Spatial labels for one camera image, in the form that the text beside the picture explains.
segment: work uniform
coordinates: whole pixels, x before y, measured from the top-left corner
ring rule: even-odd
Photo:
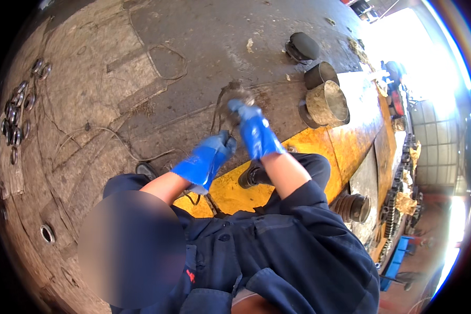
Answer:
[[[328,208],[328,160],[293,155],[312,180],[283,200],[274,192],[264,215],[240,210],[194,218],[171,206],[187,241],[180,281],[162,302],[140,310],[111,306],[113,313],[229,314],[235,302],[255,293],[282,313],[376,313],[377,269]],[[108,181],[103,197],[148,182],[144,175],[121,174]]]

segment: metal part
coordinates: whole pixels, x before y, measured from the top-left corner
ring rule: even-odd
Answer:
[[[19,116],[21,115],[21,109],[20,108],[13,108],[12,111],[10,112],[10,124],[17,126],[19,122]]]
[[[23,104],[25,100],[25,92],[18,92],[17,97],[14,98],[15,101],[13,101],[14,107],[19,108]]]
[[[339,85],[331,80],[308,91],[305,101],[310,116],[320,125],[347,119],[347,99]]]
[[[309,65],[310,63],[312,63],[312,61],[310,60],[300,60],[300,55],[295,51],[293,45],[289,41],[284,45],[284,47],[286,48],[286,53],[296,62],[305,65]]]
[[[37,60],[35,60],[33,66],[31,67],[31,72],[33,74],[38,73],[38,71],[40,71],[40,68],[42,67],[42,64],[44,64],[43,58],[38,58]]]
[[[35,94],[29,93],[25,99],[25,104],[24,104],[25,110],[30,111],[31,109],[33,109],[33,107],[35,106],[36,100],[37,98],[35,97]]]
[[[48,244],[52,244],[56,242],[56,238],[54,237],[54,233],[52,232],[51,228],[47,226],[45,223],[40,226],[40,235],[42,239]]]
[[[319,45],[303,32],[292,34],[285,47],[288,55],[302,64],[310,64],[304,61],[315,60],[319,57]]]
[[[9,219],[9,215],[7,214],[7,210],[5,208],[0,209],[0,212],[2,214],[3,220],[7,221]]]
[[[372,199],[360,194],[352,201],[350,218],[357,223],[365,223],[372,209]]]
[[[5,113],[5,116],[6,118],[8,119],[9,115],[10,115],[10,110],[13,108],[13,104],[12,102],[9,100],[7,100],[7,102],[5,103],[5,108],[3,109],[3,113]]]
[[[23,126],[21,127],[21,132],[23,134],[23,140],[25,140],[28,135],[30,134],[30,120],[26,120],[23,122]]]
[[[7,146],[9,146],[12,143],[12,141],[13,141],[13,129],[12,129],[12,126],[9,125],[9,127],[5,131],[5,143],[7,144]]]
[[[8,127],[9,127],[9,122],[7,121],[7,118],[5,117],[3,118],[2,124],[0,125],[0,129],[3,135],[6,134]]]
[[[28,81],[24,80],[18,86],[18,92],[26,91],[28,89]]]
[[[364,223],[370,215],[372,200],[361,194],[342,194],[332,204],[331,210],[342,217],[345,223]]]
[[[18,161],[18,149],[16,147],[12,147],[12,150],[10,151],[10,163],[12,165],[15,165],[17,161]]]
[[[300,117],[302,118],[305,125],[307,125],[309,128],[315,130],[315,129],[321,127],[321,125],[317,124],[312,119],[312,116],[310,116],[309,111],[307,110],[307,104],[305,103],[305,100],[303,100],[303,99],[298,103],[298,113],[300,114]]]
[[[331,80],[340,86],[339,77],[333,69],[333,66],[326,61],[318,63],[316,66],[305,72],[303,75],[305,81],[305,87],[307,90],[311,90],[323,84],[324,82]]]
[[[21,128],[14,127],[12,145],[14,147],[19,147],[22,141],[23,141],[23,131],[21,130]]]
[[[51,69],[52,69],[52,64],[50,62],[47,62],[46,64],[44,64],[40,72],[38,72],[38,75],[39,75],[38,79],[39,80],[46,79],[49,73],[51,72]]]

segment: hand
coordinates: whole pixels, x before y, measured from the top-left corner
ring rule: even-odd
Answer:
[[[207,194],[214,176],[220,167],[236,152],[237,142],[229,137],[227,130],[202,140],[190,156],[181,161],[171,172],[188,180],[192,185],[188,190],[197,194]]]
[[[286,152],[270,129],[269,121],[262,115],[260,108],[245,105],[238,99],[229,100],[227,106],[240,116],[240,136],[251,159],[261,159],[272,153],[283,154]]]

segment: metal sheet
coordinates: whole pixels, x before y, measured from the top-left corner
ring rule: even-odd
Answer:
[[[373,228],[377,223],[379,195],[377,177],[377,158],[375,156],[375,146],[372,145],[358,170],[356,170],[349,180],[351,194],[359,193],[372,199],[370,215],[365,223],[352,223],[352,232],[363,244],[370,242],[370,239],[375,236]]]

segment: black boot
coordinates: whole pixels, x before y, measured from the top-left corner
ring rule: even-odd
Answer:
[[[242,188],[250,188],[258,184],[272,185],[264,166],[257,160],[251,160],[250,166],[240,175],[238,182]]]
[[[144,174],[150,181],[159,177],[157,171],[148,162],[141,161],[134,170],[136,174]]]

